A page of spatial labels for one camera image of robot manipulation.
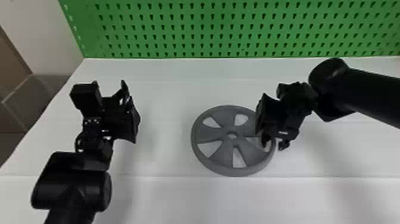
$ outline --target gray wheel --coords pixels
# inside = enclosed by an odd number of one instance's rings
[[[235,125],[237,114],[248,119],[242,125]],[[204,124],[212,118],[219,127]],[[207,168],[224,176],[247,176],[254,174],[269,163],[275,151],[276,140],[270,140],[268,151],[251,143],[248,138],[255,134],[255,112],[235,105],[221,105],[202,113],[194,122],[191,132],[192,148],[199,161]],[[199,144],[221,141],[221,145],[210,156],[206,156]],[[233,152],[237,149],[245,163],[244,167],[234,167]]]

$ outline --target white tabletop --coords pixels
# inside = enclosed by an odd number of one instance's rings
[[[246,178],[205,168],[190,146],[194,120],[216,105],[254,109],[278,83],[307,81],[324,58],[85,59],[0,168],[2,223],[42,223],[29,204],[54,151],[72,151],[82,116],[75,83],[97,80],[103,96],[128,84],[142,122],[137,144],[117,141],[113,196],[95,223],[400,223],[400,131],[352,114],[306,118],[289,149]],[[400,57],[345,58],[354,68],[400,75]]]

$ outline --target white wall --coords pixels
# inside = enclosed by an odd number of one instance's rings
[[[35,74],[72,74],[82,61],[57,0],[0,0],[0,25]]]

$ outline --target floor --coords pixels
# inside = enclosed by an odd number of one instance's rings
[[[7,117],[0,117],[0,124],[3,126],[0,128],[0,166],[10,157],[26,132],[40,117],[68,78],[69,76],[32,75],[31,79],[34,82],[26,81],[26,84],[23,84],[15,90],[12,96],[8,97],[8,108],[15,111],[15,116],[20,118],[23,128],[15,128],[15,124],[7,122],[9,120]],[[38,91],[35,88],[35,83],[40,83],[44,89]]]

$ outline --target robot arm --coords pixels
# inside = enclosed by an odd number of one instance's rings
[[[263,94],[256,110],[256,131],[262,132],[263,144],[271,137],[282,139],[279,150],[283,150],[312,111],[325,122],[360,112],[400,128],[397,96],[399,78],[352,69],[340,58],[331,58],[312,70],[308,83],[279,84],[279,100]]]

